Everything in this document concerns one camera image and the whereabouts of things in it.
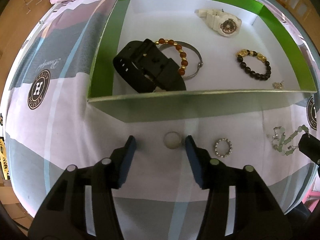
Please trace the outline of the pink grey patterned bedsheet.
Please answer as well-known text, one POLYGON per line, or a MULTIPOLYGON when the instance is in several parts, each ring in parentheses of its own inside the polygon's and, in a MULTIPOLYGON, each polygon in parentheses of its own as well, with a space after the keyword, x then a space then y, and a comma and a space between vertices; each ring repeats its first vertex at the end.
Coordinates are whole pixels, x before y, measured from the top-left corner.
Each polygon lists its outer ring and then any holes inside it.
MULTIPOLYGON (((316 166, 300 152, 284 156, 271 144, 273 128, 291 134, 308 125, 307 101, 291 106, 230 115, 168 121, 123 122, 88 101, 90 72, 114 0, 77 0, 58 7, 24 56, 10 71, 1 113, 11 183, 23 207, 35 215, 46 194, 69 164, 92 165, 129 135, 138 151, 124 187, 114 193, 126 239, 195 239, 207 191, 191 175, 187 155, 168 149, 168 132, 193 136, 211 151, 214 141, 231 140, 224 162, 257 169, 284 212, 303 198, 316 166)), ((293 40, 293 25, 280 8, 265 5, 293 40)), ((319 57, 300 48, 319 87, 319 57)))

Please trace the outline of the green cardboard box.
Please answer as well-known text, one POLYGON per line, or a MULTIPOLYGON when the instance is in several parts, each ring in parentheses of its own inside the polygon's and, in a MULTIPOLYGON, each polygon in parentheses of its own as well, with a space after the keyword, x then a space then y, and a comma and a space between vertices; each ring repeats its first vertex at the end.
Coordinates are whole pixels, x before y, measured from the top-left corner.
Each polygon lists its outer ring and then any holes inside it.
POLYGON ((317 92, 311 70, 280 20, 256 0, 114 0, 90 72, 88 101, 123 122, 168 121, 291 106, 317 92), (210 29, 196 9, 242 20, 238 34, 210 29), (114 57, 131 41, 183 41, 203 67, 186 90, 134 93, 114 57))

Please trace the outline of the wooden cabinet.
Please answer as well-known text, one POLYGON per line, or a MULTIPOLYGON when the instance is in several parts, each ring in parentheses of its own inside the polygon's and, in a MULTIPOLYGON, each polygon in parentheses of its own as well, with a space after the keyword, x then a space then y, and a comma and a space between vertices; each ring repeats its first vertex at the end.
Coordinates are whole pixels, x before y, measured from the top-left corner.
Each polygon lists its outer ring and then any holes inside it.
POLYGON ((311 0, 276 0, 300 23, 319 49, 319 12, 311 0))

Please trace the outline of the white wrist watch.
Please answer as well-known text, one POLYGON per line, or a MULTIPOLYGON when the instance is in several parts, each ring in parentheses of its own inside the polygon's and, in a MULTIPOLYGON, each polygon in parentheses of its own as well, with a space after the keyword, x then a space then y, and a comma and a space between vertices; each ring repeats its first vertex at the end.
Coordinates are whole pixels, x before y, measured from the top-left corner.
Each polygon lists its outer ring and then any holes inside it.
POLYGON ((230 37, 239 33, 242 20, 223 9, 196 9, 195 14, 213 31, 230 37))

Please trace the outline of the black wristband watch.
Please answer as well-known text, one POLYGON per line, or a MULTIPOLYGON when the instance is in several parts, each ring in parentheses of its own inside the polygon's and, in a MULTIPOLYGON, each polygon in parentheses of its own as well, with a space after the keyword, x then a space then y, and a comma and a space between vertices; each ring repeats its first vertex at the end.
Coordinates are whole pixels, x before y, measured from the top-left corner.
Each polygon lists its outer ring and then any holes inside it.
POLYGON ((150 39, 129 42, 113 59, 117 73, 138 93, 186 90, 178 64, 150 39))

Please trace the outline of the thin silver bangle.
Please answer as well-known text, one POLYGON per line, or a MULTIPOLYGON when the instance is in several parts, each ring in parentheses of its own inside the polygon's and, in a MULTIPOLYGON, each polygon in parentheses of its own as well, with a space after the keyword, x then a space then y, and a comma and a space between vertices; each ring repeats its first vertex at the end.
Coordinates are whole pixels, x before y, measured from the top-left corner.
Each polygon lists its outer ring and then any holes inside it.
POLYGON ((184 65, 184 64, 182 64, 180 66, 180 69, 182 69, 183 73, 184 73, 182 75, 182 79, 184 81, 193 79, 199 73, 200 69, 203 67, 203 59, 202 59, 202 56, 201 56, 200 52, 194 46, 192 46, 191 44, 188 44, 186 42, 174 41, 174 40, 165 40, 165 39, 162 39, 162 41, 163 41, 163 43, 161 43, 160 40, 155 42, 157 48, 160 51, 164 51, 164 50, 166 50, 166 49, 168 49, 170 47, 174 47, 179 52, 181 61, 187 61, 187 54, 183 50, 184 48, 187 48, 187 49, 191 50, 193 53, 195 53, 197 55, 199 61, 197 63, 196 70, 195 70, 195 72, 193 74, 186 76, 185 75, 185 69, 186 69, 187 66, 184 65))

